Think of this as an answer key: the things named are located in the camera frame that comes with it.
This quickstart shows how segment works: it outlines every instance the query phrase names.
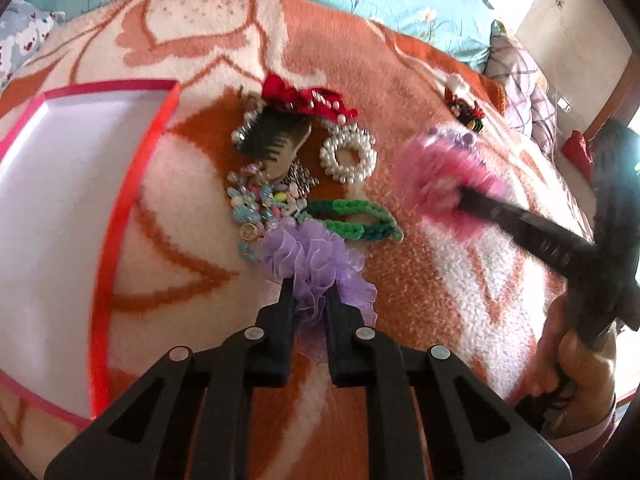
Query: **pink pom pom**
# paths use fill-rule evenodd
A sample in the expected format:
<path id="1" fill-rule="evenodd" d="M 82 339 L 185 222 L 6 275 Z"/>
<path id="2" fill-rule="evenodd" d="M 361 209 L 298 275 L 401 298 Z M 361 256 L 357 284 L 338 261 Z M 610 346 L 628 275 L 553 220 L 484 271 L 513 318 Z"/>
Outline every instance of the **pink pom pom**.
<path id="1" fill-rule="evenodd" d="M 457 209 L 460 186 L 497 200 L 505 195 L 504 184 L 476 155 L 440 136 L 412 137 L 398 153 L 395 168 L 396 192 L 404 203 L 453 229 L 462 242 L 478 239 L 490 224 Z"/>

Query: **orange and white blanket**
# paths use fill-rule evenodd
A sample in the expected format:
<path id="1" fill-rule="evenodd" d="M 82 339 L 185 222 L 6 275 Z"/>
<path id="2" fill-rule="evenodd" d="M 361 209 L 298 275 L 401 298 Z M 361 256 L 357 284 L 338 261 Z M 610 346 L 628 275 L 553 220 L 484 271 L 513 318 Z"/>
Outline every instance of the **orange and white blanket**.
<path id="1" fill-rule="evenodd" d="M 361 246 L 364 278 L 378 288 L 377 328 L 407 346 L 449 346 L 500 396 L 516 400 L 561 280 L 497 229 L 465 248 L 421 224 L 399 207 L 391 162 L 415 133 L 454 122 L 443 83 L 461 73 L 471 87 L 462 97 L 477 98 L 487 111 L 481 156 L 508 182 L 511 200 L 588 237 L 584 216 L 553 165 L 492 106 L 504 98 L 495 84 L 418 40 L 303 0 L 112 4 L 54 31 L 0 99 L 2 138 L 39 91 L 116 78 L 181 82 L 180 105 L 149 161 L 120 255 L 111 399 L 172 346 L 217 346 L 278 297 L 277 285 L 238 255 L 225 193 L 226 174 L 246 163 L 229 136 L 242 123 L 238 90 L 259 90 L 267 72 L 343 92 L 378 139 L 370 179 L 340 186 L 323 176 L 311 196 L 367 198 L 398 218 L 401 244 Z M 325 137 L 315 130 L 301 152 L 318 177 Z M 78 428 L 0 386 L 0 431 L 41 478 Z M 325 364 L 297 355 L 284 390 L 254 396 L 250 453 L 252 479 L 367 478 L 364 392 L 336 390 Z"/>

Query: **window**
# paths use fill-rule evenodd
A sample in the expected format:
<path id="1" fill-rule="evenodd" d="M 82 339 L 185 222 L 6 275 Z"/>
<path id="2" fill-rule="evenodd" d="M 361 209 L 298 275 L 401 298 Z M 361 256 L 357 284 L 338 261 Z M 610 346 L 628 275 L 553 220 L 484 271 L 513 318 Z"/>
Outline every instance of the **window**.
<path id="1" fill-rule="evenodd" d="M 629 127 L 633 131 L 635 131 L 636 134 L 640 134 L 640 108 L 638 108 L 638 111 L 634 115 L 634 118 L 631 119 L 631 122 L 629 123 Z"/>

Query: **purple organza scrunchie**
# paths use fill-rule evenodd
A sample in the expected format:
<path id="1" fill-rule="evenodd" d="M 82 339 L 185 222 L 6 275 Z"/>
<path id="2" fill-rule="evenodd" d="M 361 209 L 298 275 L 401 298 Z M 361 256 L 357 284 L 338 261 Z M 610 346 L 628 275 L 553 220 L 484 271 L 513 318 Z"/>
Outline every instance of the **purple organza scrunchie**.
<path id="1" fill-rule="evenodd" d="M 319 321 L 324 293 L 334 282 L 342 302 L 357 307 L 366 325 L 375 325 L 378 316 L 373 302 L 378 292 L 358 275 L 364 257 L 320 222 L 309 219 L 297 226 L 293 218 L 285 217 L 264 237 L 257 253 L 270 278 L 293 276 L 298 339 L 309 358 L 326 360 L 324 327 Z"/>
<path id="2" fill-rule="evenodd" d="M 471 130 L 460 126 L 457 128 L 437 128 L 436 126 L 430 126 L 427 135 L 447 139 L 453 145 L 463 148 L 464 150 L 469 150 L 475 156 L 478 156 L 478 150 L 476 150 L 476 140 L 478 140 L 478 136 Z"/>

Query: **blue floral pillowcase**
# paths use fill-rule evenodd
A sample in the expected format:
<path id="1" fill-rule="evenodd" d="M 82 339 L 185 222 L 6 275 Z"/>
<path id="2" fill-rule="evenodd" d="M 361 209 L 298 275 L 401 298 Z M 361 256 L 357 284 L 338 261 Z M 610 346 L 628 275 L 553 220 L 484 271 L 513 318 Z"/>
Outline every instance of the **blue floral pillowcase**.
<path id="1" fill-rule="evenodd" d="M 25 0 L 12 0 L 0 16 L 0 91 L 36 53 L 56 21 Z"/>

